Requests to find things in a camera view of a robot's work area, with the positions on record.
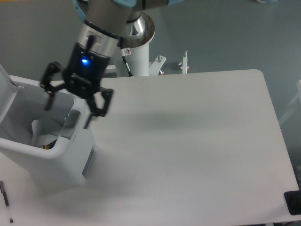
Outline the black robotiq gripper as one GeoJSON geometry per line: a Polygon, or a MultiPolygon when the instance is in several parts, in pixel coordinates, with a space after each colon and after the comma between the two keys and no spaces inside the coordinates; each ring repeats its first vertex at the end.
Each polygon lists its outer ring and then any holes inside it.
{"type": "Polygon", "coordinates": [[[58,62],[48,64],[40,81],[40,87],[44,89],[48,100],[45,111],[51,109],[55,93],[66,88],[69,92],[86,99],[90,109],[90,115],[84,126],[87,129],[93,117],[104,117],[110,107],[114,94],[113,89],[100,87],[100,81],[105,69],[110,61],[110,57],[97,55],[94,52],[85,53],[85,48],[79,43],[75,43],[70,60],[64,69],[58,62]],[[62,83],[58,86],[51,85],[54,74],[63,73],[62,83]],[[98,108],[94,94],[100,92],[104,99],[102,108],[98,108]]]}

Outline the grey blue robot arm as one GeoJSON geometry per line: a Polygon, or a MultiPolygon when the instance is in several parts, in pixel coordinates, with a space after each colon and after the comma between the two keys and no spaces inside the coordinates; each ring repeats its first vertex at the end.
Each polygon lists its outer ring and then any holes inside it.
{"type": "Polygon", "coordinates": [[[75,0],[73,2],[83,26],[66,68],[58,62],[48,64],[40,86],[52,107],[55,93],[66,89],[86,100],[90,116],[104,117],[114,91],[100,86],[115,48],[125,47],[126,25],[138,19],[146,9],[177,4],[176,0],[75,0]]]}

